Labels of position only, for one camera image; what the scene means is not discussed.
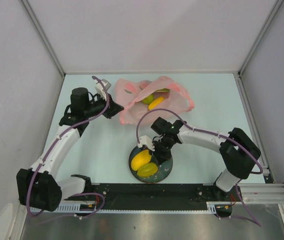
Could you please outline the yellow fake starfruit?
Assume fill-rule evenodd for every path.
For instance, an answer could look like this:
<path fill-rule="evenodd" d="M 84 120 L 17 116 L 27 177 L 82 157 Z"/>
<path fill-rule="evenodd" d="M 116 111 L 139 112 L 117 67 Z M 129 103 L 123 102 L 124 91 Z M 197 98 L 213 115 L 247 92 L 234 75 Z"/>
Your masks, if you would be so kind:
<path fill-rule="evenodd" d="M 142 165 L 137 170 L 137 175 L 142 178 L 147 178 L 157 173 L 157 171 L 158 171 L 158 166 L 153 162 L 149 162 Z"/>

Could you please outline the pink plastic bag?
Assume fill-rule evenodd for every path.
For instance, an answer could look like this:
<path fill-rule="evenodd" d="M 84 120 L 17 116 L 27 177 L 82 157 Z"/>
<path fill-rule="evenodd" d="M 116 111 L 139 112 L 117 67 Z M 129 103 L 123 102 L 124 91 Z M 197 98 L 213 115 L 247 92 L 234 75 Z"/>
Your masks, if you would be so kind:
<path fill-rule="evenodd" d="M 122 125 L 137 125 L 151 110 L 168 109 L 177 114 L 195 107 L 187 89 L 168 76 L 139 82 L 120 78 L 115 83 L 115 102 L 124 107 L 119 113 Z"/>

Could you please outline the yellow fake banana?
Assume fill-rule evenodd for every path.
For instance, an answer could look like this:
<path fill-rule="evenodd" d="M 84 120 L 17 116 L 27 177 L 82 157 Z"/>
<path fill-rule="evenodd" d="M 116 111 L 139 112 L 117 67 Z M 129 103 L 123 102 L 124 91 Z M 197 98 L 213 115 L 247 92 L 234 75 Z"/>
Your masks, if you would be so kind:
<path fill-rule="evenodd" d="M 156 106 L 161 104 L 164 100 L 165 100 L 165 98 L 163 96 L 160 96 L 160 97 L 154 99 L 154 101 L 151 104 L 148 105 L 148 110 L 149 111 L 153 110 Z"/>

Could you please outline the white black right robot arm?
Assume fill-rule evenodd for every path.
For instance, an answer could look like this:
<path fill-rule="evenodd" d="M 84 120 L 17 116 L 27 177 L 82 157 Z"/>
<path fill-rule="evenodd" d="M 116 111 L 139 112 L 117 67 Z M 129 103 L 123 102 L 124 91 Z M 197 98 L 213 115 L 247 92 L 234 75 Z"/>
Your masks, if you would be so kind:
<path fill-rule="evenodd" d="M 226 134 L 195 129 L 182 120 L 170 123 L 158 117 L 151 129 L 161 136 L 154 143 L 154 154 L 158 160 L 168 160 L 175 144 L 189 144 L 214 151 L 221 155 L 225 170 L 217 177 L 212 186 L 213 196 L 224 201 L 230 196 L 232 188 L 241 180 L 253 174 L 253 168 L 261 156 L 260 149 L 240 128 L 233 128 Z"/>

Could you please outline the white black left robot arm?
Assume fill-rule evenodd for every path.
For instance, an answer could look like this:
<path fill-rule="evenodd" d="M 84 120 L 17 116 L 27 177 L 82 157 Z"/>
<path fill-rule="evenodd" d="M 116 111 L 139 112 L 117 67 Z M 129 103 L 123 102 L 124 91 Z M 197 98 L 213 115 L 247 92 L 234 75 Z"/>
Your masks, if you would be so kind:
<path fill-rule="evenodd" d="M 22 168 L 16 175 L 20 204 L 53 212 L 62 200 L 74 197 L 89 199 L 93 193 L 90 177 L 73 174 L 68 179 L 57 181 L 57 173 L 90 121 L 99 116 L 111 119 L 123 110 L 124 107 L 103 90 L 93 95 L 84 87 L 73 89 L 54 140 L 30 168 Z"/>

